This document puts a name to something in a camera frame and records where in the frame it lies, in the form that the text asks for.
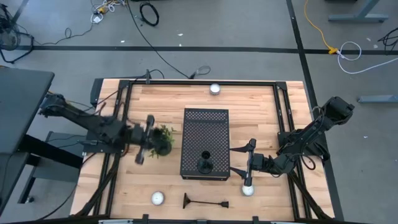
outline concrete floor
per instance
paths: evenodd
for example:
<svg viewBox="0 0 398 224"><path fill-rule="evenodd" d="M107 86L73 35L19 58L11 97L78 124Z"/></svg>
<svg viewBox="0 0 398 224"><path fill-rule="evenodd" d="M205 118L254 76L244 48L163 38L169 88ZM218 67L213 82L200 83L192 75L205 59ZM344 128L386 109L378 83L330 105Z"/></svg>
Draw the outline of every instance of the concrete floor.
<svg viewBox="0 0 398 224"><path fill-rule="evenodd" d="M22 0L5 0L11 14L15 14ZM294 9L305 49L325 49L320 34L303 16L304 0L294 0ZM308 15L325 31L328 43L340 47L343 42L355 41L363 49L377 50L377 43L387 32L396 28L398 2L381 1L372 12L389 14L383 24L329 23L327 15L355 12L364 1L335 3L310 0ZM143 25L142 32L154 46L196 47L274 47L295 49L294 33L285 1L278 0L169 0L153 1L160 14L157 27ZM138 3L132 2L135 14ZM18 23L39 42L55 41L63 37L66 27L80 34L90 27L88 0L29 0ZM125 8L116 12L83 37L65 40L60 46L147 46L131 22ZM21 54L8 52L8 57ZM252 52L161 52L168 62L191 74L202 65L212 71L207 79L250 80L303 80L298 54ZM385 62L394 56L365 55L354 63L343 63L349 71L362 70ZM327 132L336 184L345 220L366 223L395 223L398 207L398 121L396 105L359 105L359 95L397 94L397 63L392 63L360 75L348 75L340 70L336 55L307 55L308 66L318 103L322 105L331 96L340 96L354 104L351 120ZM137 51L79 51L36 50L18 61L16 68L46 70L55 73L51 90L67 98L89 103L94 78L141 75L146 69L158 68L167 78L183 78L168 67L153 52ZM78 126L60 118L34 119L29 134L44 139L49 131L85 134ZM22 190L24 171L14 194ZM32 195L38 201L16 205L10 199L0 222L33 220L53 210L70 193L73 183L42 180L36 182ZM68 215L72 201L52 217ZM23 210L18 215L11 211Z"/></svg>

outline black metal frame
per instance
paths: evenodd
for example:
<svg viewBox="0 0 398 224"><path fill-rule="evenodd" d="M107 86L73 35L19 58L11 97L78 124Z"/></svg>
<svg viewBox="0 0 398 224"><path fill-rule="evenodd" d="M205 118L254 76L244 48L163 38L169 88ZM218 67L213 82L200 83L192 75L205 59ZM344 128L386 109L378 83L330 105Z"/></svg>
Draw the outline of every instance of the black metal frame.
<svg viewBox="0 0 398 224"><path fill-rule="evenodd" d="M96 99L98 99L99 97L99 90L94 90L94 88L99 88L101 89L102 87L102 81L103 79L96 79L95 83L100 83L97 85L93 86L93 89L91 90L91 92L95 92L98 93L98 95L92 95L91 97L95 97ZM287 120L288 120L288 124L289 124L289 129L290 131L294 130L294 121L293 121L293 116L292 116L292 110L290 107L290 101L289 101L289 94L287 93L287 85L286 82L255 82L255 81L211 81L211 80L151 80L150 81L150 85L211 85L213 83L217 83L219 85L229 85L229 86L269 86L273 88L274 91L274 98L275 98L275 109L277 112L277 118L278 118L278 124L279 124L279 129L280 129L280 133L285 132L285 126L284 126L284 119L283 119L283 112L282 112L282 107L281 107L281 103L280 103L280 96L279 96L279 90L282 91L283 94L283 98L284 98L284 103L285 103L285 110L286 110L286 114L287 114ZM123 111L123 118L125 118L127 116L127 112L128 112L128 108L129 108L129 99L131 97L131 89L133 85L145 85L146 81L145 80L136 80L134 83L131 82L130 85L128 85L128 89L127 89L127 96L126 96L126 102L124 105L124 111ZM108 163L103 164L103 168L101 171L101 176L103 176L106 173L107 170L107 165ZM297 173L298 173L298 178L300 179L300 181L303 183L303 185L305 186L305 179L304 179L304 174L303 174L303 169L302 169L302 165L301 163L299 163L298 167L297 167ZM299 205L297 203L297 195L296 195L296 191L295 191L295 185L291 179L291 177L288 176L288 182L289 182L289 192L290 192L290 199L292 202L292 210L293 210L293 214L294 214L294 219L297 222L298 220L302 219L302 217L300 216L300 212L299 212ZM109 194L108 194L108 199L106 202L106 215L110 215L111 214L111 206L113 203L113 192L114 192L114 186L116 185L116 176L111 180L110 183L110 188L109 188ZM310 206L308 204L308 202L302 198L303 203L304 203L304 210L305 210L305 218L306 219L311 219L311 209ZM191 220L151 220L151 223L167 223L167 222L172 222L172 223L186 223L186 222L191 222ZM217 223L253 223L253 221L248 221L248 222L244 222L244 221L216 221Z"/></svg>

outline yellow cable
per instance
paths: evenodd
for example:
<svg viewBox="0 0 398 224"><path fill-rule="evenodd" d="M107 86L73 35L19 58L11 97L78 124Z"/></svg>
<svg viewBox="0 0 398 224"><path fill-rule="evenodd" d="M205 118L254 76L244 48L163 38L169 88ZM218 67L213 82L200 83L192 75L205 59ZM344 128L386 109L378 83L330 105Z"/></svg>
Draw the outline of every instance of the yellow cable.
<svg viewBox="0 0 398 224"><path fill-rule="evenodd" d="M323 43L325 43L325 45L326 45L326 46L328 47L328 49L329 49L329 54L335 54L335 53L338 51L338 49L335 48L335 47L330 47L330 46L328 45L328 43L327 43L326 40L325 40L325 36L323 36L322 30L319 29L316 25L314 25L314 24L311 22L311 20L308 18L308 16L307 16L307 4L308 4L308 0L306 0L306 1L305 1L305 4L304 4L304 16L305 16L305 18L307 19L307 21L309 21L309 23L311 24L311 26L313 26L314 28L316 28L316 29L321 33L322 39L323 39Z"/></svg>

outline gray table leg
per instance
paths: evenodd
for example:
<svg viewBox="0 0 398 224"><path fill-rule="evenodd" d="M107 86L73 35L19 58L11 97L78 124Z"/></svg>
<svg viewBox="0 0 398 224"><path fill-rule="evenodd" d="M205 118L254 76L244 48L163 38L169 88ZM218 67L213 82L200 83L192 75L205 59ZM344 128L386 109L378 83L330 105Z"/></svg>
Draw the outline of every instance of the gray table leg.
<svg viewBox="0 0 398 224"><path fill-rule="evenodd" d="M358 103L398 103L398 95L360 96Z"/></svg>
<svg viewBox="0 0 398 224"><path fill-rule="evenodd" d="M357 14L330 15L329 21L332 22L384 22L388 19L388 15L369 14L372 8L379 0L368 0L363 8Z"/></svg>

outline black desk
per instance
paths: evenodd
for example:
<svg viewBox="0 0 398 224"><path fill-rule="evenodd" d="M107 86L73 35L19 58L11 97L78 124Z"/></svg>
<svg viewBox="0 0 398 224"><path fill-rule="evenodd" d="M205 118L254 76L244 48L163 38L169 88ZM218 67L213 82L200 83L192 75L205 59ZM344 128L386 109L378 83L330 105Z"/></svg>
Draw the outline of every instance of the black desk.
<svg viewBox="0 0 398 224"><path fill-rule="evenodd" d="M0 214L26 164L46 157L80 168L81 157L26 134L53 78L52 72L0 68Z"/></svg>

